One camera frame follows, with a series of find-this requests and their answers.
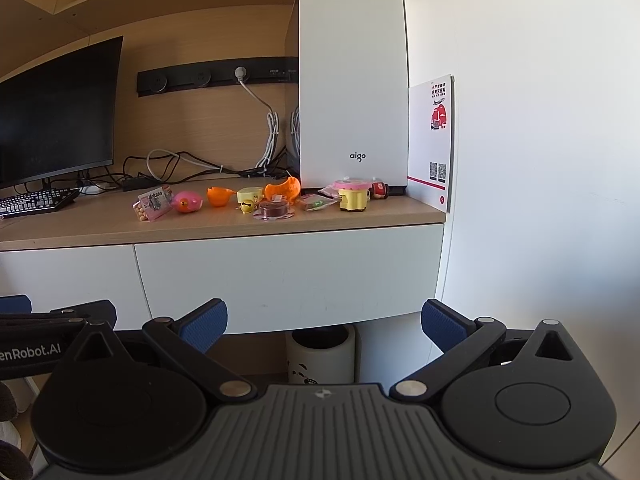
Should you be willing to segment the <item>red green snack packet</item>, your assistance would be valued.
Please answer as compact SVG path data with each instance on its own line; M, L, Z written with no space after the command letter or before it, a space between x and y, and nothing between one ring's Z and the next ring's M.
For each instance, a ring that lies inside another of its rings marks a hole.
M340 201L334 197L321 194L306 194L296 200L296 206L303 211L318 211L338 204Z

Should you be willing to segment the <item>brown round jelly cup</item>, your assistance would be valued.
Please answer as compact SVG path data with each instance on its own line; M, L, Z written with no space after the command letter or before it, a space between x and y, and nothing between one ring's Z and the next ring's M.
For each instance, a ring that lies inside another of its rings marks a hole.
M253 218L260 221L276 221L291 218L294 210L287 200L262 200L253 212Z

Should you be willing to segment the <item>white desk drawer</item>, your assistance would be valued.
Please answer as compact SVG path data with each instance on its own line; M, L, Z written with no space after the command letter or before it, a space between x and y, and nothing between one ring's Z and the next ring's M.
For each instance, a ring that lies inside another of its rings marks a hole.
M439 224L140 244L154 316L224 300L232 334L389 318L434 294Z

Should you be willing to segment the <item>red round figurine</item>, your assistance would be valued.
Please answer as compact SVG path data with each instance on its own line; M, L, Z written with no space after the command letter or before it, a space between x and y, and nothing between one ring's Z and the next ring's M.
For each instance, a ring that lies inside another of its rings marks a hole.
M370 186L370 197L372 200L386 200L390 195L388 184L380 179L373 180Z

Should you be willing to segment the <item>wooden sticks pack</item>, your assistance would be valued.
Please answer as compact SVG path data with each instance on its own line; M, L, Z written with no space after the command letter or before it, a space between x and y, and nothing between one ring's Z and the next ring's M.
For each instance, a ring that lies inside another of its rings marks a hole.
M162 185L139 195L138 200L132 206L140 221L151 222L171 211L171 202L171 188L168 185Z

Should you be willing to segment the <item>white panda trash bin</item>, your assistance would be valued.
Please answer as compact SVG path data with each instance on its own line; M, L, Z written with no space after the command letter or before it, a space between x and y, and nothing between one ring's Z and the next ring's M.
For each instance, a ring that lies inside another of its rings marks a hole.
M290 384L335 385L355 381L354 326L291 330L285 334L285 343Z

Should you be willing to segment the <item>white aigo computer case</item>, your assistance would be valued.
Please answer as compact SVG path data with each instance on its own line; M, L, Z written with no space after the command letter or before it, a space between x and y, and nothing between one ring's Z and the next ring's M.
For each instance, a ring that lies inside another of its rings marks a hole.
M288 169L303 188L408 184L404 0L295 0L284 40Z

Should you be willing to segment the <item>pink floral fabric piece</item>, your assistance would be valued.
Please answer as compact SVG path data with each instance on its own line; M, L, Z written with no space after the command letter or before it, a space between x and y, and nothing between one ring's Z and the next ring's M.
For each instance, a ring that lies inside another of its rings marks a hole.
M320 188L318 193L332 198L332 200L339 200L341 198L340 189L334 183L327 185L324 188Z

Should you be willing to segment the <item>white red QR sign board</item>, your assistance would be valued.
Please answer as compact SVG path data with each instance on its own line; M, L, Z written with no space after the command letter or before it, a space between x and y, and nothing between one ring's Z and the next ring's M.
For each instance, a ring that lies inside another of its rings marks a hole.
M453 76L409 89L408 154L408 195L448 214L454 163Z

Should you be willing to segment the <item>yellow pink cupcake toy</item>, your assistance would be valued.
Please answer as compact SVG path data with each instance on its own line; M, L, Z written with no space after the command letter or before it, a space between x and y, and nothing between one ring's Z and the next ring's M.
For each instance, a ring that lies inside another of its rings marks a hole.
M342 179L333 183L342 211L365 211L370 202L372 181L362 179Z

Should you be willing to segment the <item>left white drawer front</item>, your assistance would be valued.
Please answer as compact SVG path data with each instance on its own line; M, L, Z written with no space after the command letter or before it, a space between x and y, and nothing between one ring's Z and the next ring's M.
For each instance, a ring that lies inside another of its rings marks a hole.
M2 252L1 293L27 296L35 312L108 299L119 330L136 330L151 318L130 245Z

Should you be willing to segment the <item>orange plastic shell half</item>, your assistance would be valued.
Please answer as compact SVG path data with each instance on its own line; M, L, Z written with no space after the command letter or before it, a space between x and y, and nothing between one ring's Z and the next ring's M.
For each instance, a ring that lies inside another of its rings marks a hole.
M286 200L292 204L299 196L302 186L296 177L289 176L280 183L269 183L264 187L266 200Z

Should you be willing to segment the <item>black keyboard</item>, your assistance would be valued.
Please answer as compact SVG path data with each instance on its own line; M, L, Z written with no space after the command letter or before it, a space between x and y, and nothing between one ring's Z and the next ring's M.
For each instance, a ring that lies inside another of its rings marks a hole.
M4 219L59 211L70 206L79 195L79 188L49 188L2 198L0 216Z

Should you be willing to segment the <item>gold bell keychain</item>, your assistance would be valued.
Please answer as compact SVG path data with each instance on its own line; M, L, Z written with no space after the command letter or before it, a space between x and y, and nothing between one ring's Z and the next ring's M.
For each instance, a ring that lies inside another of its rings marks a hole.
M254 200L243 200L239 203L239 208L242 214L252 214L257 209L257 204Z

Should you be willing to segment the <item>yellow cheese block toy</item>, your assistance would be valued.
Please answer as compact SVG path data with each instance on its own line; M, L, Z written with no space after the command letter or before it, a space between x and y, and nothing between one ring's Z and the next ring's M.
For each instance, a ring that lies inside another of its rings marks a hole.
M236 192L236 202L242 204L253 202L258 204L264 197L264 189L261 186L246 186Z

